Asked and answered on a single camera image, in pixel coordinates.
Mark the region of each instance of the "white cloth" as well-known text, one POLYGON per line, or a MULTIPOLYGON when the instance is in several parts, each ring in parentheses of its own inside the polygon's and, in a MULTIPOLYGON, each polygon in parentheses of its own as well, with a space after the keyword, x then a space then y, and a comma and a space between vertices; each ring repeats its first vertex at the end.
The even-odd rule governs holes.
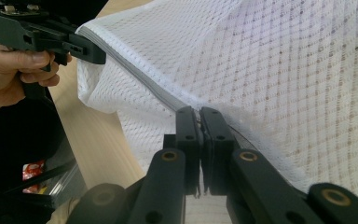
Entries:
POLYGON ((110 49, 173 98, 220 110, 298 189, 331 182, 358 195, 358 0, 156 0, 78 32, 110 55, 78 63, 79 98, 118 112, 145 170, 174 113, 110 49))

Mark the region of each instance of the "black object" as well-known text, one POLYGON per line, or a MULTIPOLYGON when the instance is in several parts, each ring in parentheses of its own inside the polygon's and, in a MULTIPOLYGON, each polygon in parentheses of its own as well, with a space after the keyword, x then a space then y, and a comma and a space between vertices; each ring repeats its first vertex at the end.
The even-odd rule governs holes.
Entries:
POLYGON ((290 186, 258 151, 240 148, 221 113, 193 109, 176 112, 176 134, 164 136, 147 175, 123 189, 104 184, 89 190, 68 224, 158 223, 185 221, 185 195, 204 184, 212 195, 227 195, 233 223, 358 223, 358 197, 328 183, 308 194, 290 186))
MULTIPOLYGON (((87 38, 76 35, 77 26, 65 17, 50 14, 40 1, 0 2, 0 44, 14 50, 51 51, 55 62, 67 65, 67 54, 90 63, 104 64, 106 54, 87 38)), ((49 71, 49 65, 43 68, 49 71)), ((43 87, 24 84, 25 96, 46 99, 43 87)))

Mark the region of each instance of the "hand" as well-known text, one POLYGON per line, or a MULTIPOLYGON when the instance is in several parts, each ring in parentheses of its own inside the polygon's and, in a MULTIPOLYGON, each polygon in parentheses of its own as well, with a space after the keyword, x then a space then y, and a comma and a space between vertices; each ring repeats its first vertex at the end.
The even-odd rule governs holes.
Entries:
POLYGON ((25 97, 21 82, 38 82, 43 87, 57 85, 59 66, 53 61, 54 54, 47 51, 10 51, 0 45, 0 106, 14 105, 25 97), (51 71, 42 71, 49 63, 51 71))

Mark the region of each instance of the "mesh laundry bag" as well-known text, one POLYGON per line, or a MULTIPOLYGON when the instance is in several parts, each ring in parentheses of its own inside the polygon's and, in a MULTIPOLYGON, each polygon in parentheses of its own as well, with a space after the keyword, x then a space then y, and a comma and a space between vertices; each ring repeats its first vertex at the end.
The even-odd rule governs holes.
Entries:
MULTIPOLYGON (((358 195, 358 0, 156 0, 78 33, 108 54, 78 62, 79 98, 118 112, 145 171, 174 111, 206 105, 296 188, 358 195)), ((187 221, 229 222, 222 201, 190 200, 187 221)))

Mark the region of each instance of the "wooden table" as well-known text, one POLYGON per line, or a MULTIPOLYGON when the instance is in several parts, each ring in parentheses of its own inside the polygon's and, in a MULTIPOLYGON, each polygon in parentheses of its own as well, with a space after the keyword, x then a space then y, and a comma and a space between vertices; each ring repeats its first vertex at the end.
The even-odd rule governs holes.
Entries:
MULTIPOLYGON (((110 0, 99 17, 150 0, 110 0)), ((77 97, 76 59, 61 66, 60 84, 50 88, 80 172, 90 189, 102 183, 126 188, 145 174, 131 154, 117 114, 86 107, 77 97)))

